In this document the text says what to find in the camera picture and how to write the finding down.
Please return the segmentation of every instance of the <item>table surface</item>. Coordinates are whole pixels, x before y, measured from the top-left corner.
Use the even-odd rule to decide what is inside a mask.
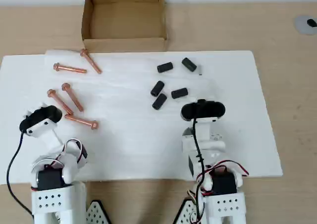
[[[317,17],[317,3],[170,4],[166,10],[169,51],[254,53],[284,176],[245,179],[248,223],[316,223],[317,36],[298,34],[293,19]],[[81,6],[0,8],[0,55],[81,49],[81,14]],[[114,224],[171,224],[191,187],[176,180],[90,182],[88,202],[101,199]],[[13,190],[30,207],[30,185]],[[4,223],[31,223],[5,185],[0,194]]]

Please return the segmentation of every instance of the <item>copper bolt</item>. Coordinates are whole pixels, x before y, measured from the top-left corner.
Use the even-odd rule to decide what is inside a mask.
[[[68,119],[68,120],[80,122],[82,124],[90,126],[92,130],[98,129],[98,127],[99,127],[97,121],[87,121],[87,120],[84,120],[84,119],[81,119],[81,118],[78,118],[78,117],[75,117],[75,116],[69,115],[69,114],[66,114],[65,118]]]
[[[70,96],[70,98],[72,99],[72,101],[74,102],[76,107],[78,108],[78,110],[82,112],[84,110],[84,108],[83,108],[83,106],[81,106],[80,102],[78,101],[78,99],[74,95],[72,89],[70,88],[70,84],[63,83],[61,86],[61,89],[62,89],[62,91],[66,91],[66,93],[68,93],[68,95]]]
[[[65,111],[68,114],[70,114],[70,115],[74,114],[74,112],[69,108],[69,106],[67,106],[66,103],[64,103],[63,100],[60,99],[60,97],[56,94],[56,90],[54,90],[54,89],[48,90],[48,97],[53,98],[60,106],[63,107],[63,109],[65,109]]]
[[[101,74],[102,73],[102,70],[96,65],[96,63],[90,58],[89,56],[89,53],[86,49],[82,49],[80,51],[80,56],[84,57],[88,62],[89,64],[91,64],[91,66],[95,69],[95,71],[98,73],[98,74]]]
[[[86,69],[79,69],[79,68],[64,66],[64,65],[61,65],[60,63],[55,63],[54,66],[53,66],[53,69],[56,70],[56,71],[67,70],[67,71],[76,72],[76,73],[82,73],[82,74],[87,73]]]

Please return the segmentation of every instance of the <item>open cardboard box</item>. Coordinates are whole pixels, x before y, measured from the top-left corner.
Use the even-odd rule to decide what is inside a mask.
[[[165,51],[164,0],[85,0],[82,38],[91,52]]]

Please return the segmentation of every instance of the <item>black rubber piece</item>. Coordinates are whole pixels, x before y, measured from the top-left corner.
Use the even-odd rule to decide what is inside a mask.
[[[158,72],[159,73],[163,73],[163,72],[169,71],[171,69],[173,69],[172,62],[158,65]]]
[[[178,90],[172,91],[172,98],[173,99],[178,99],[178,98],[181,98],[181,97],[185,97],[187,95],[188,95],[187,88],[182,88],[182,89],[178,89]]]
[[[197,69],[197,66],[187,57],[182,60],[182,64],[191,72],[194,72]]]
[[[45,120],[50,119],[52,122],[57,123],[61,120],[63,113],[57,107],[50,105],[45,108],[40,108],[34,111],[31,115],[25,118],[20,123],[20,131],[26,133],[26,130],[30,127],[34,126],[35,124]]]
[[[154,86],[154,88],[151,90],[151,95],[153,95],[154,97],[157,97],[159,93],[162,91],[164,85],[165,84],[159,80],[157,84]]]
[[[199,103],[190,103],[183,106],[181,116],[185,121],[196,118],[218,117],[221,118],[226,108],[221,102],[198,100]]]
[[[155,102],[152,104],[152,107],[155,110],[159,110],[162,107],[162,105],[165,103],[166,99],[167,99],[167,96],[165,94],[160,94],[158,98],[155,100]]]
[[[317,22],[312,18],[307,20],[307,24],[311,27],[317,27]]]

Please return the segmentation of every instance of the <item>styrofoam board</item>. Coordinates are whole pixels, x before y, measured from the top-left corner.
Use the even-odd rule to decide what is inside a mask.
[[[104,71],[98,75],[91,66],[72,53],[5,56],[0,69],[2,150],[0,169],[17,148],[18,126],[25,112],[40,102],[58,106],[47,97],[48,89],[58,89],[75,114],[100,122],[98,130],[64,118],[57,134],[63,141],[80,139],[88,151],[88,164],[79,180],[176,178],[191,180],[188,159],[182,155],[181,135],[191,126],[180,110],[193,98],[215,98],[226,106],[217,121],[228,154],[240,162],[252,177],[280,176],[282,169],[253,54],[236,52],[117,53],[92,55]],[[188,57],[203,66],[203,75],[191,73],[182,64]],[[173,62],[174,69],[158,74],[156,66]],[[53,64],[88,69],[87,74],[56,72]],[[156,111],[150,90],[158,80],[165,83],[168,99]],[[61,90],[72,85],[85,111],[77,108]],[[187,87],[190,95],[173,100],[170,92]],[[11,168],[11,182],[28,182],[29,164],[45,154],[39,139],[25,137],[20,154]]]

